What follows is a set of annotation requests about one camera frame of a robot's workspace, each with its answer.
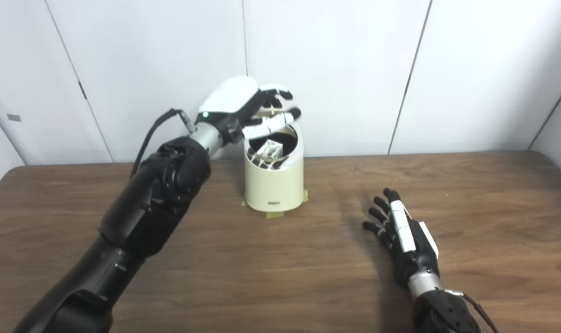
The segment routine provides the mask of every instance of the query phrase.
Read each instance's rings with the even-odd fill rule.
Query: silver cylindrical joint
[[[410,276],[408,288],[412,293],[412,297],[416,299],[427,291],[443,289],[443,286],[441,286],[441,280],[437,274],[428,272],[427,270],[420,270],[416,274]]]
[[[213,157],[221,145],[223,145],[221,133],[213,125],[205,122],[196,124],[196,131],[190,134],[189,137],[198,142],[208,152],[210,157]]]

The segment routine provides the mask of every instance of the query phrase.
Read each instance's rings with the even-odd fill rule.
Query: white robotic hand
[[[294,121],[301,114],[300,111],[289,112],[288,115],[281,115],[281,118],[253,119],[262,107],[282,108],[279,96],[293,99],[293,95],[283,86],[270,84],[258,88],[253,78],[238,76],[226,80],[209,95],[198,109],[194,125],[189,124],[188,117],[182,117],[192,133],[192,139],[198,141],[212,156],[219,148],[241,141],[246,126],[258,126],[247,131],[248,138],[251,138],[253,135],[270,134],[287,122]]]
[[[260,87],[260,91],[266,95],[267,99],[262,105],[263,108],[273,108],[272,116],[253,117],[243,129],[244,139],[251,140],[259,137],[271,135],[275,131],[292,124],[301,116],[301,110],[297,107],[284,110],[282,103],[278,99],[280,95],[283,99],[291,100],[293,95],[289,89],[278,84],[267,84]]]
[[[275,131],[294,123],[300,116],[301,110],[293,107],[289,110],[275,110],[275,115],[271,117],[252,118],[243,129],[244,138],[251,140],[271,135]]]

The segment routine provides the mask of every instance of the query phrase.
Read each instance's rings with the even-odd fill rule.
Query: yellow tape
[[[278,211],[276,213],[266,213],[266,219],[274,219],[275,217],[283,217],[284,215],[284,211]]]

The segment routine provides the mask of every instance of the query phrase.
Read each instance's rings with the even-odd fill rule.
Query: container opening
[[[293,150],[295,150],[295,148],[297,147],[296,133],[288,134],[288,133],[276,132],[265,137],[259,137],[257,139],[250,140],[251,149],[257,152],[258,149],[260,149],[268,139],[282,144],[283,157],[292,153]]]

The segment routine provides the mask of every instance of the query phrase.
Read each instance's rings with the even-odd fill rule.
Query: black robotic arm
[[[112,307],[145,259],[163,248],[211,175],[211,156],[241,141],[242,130],[260,107],[281,107],[278,95],[293,98],[281,86],[260,89],[253,78],[237,77],[207,98],[194,124],[179,110],[161,116],[156,124],[180,114],[191,134],[164,143],[140,166],[135,163],[130,181],[105,213],[90,249],[14,333],[107,333]],[[301,114],[297,108],[290,113],[297,114],[294,120]]]

